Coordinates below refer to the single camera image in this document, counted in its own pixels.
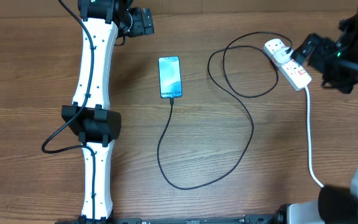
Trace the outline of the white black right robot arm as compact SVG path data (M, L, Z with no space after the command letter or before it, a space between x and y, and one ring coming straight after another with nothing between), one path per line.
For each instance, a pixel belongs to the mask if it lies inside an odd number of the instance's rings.
M321 86L350 94L358 84L358 5L356 13L338 25L338 40L309 34L297 48L286 47L278 39L264 46L272 62L295 90L307 90L311 77L302 67L322 74ZM348 138L358 128L342 124L340 133ZM358 223L358 161L348 187L321 184L318 198L310 202L282 205L274 223Z

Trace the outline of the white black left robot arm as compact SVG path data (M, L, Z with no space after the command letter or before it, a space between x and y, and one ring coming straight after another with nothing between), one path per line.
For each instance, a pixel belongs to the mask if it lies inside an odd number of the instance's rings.
M111 158L121 114L111 111L109 77L116 39L154 33L149 8L132 1L78 1L83 29L80 76L62 118L78 136L85 160L85 198L75 223L112 223Z

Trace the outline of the blue Galaxy smartphone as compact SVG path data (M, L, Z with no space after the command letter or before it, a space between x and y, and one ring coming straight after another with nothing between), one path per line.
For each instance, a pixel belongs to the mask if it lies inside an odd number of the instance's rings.
M179 98L183 96L180 59L178 56L158 59L161 98Z

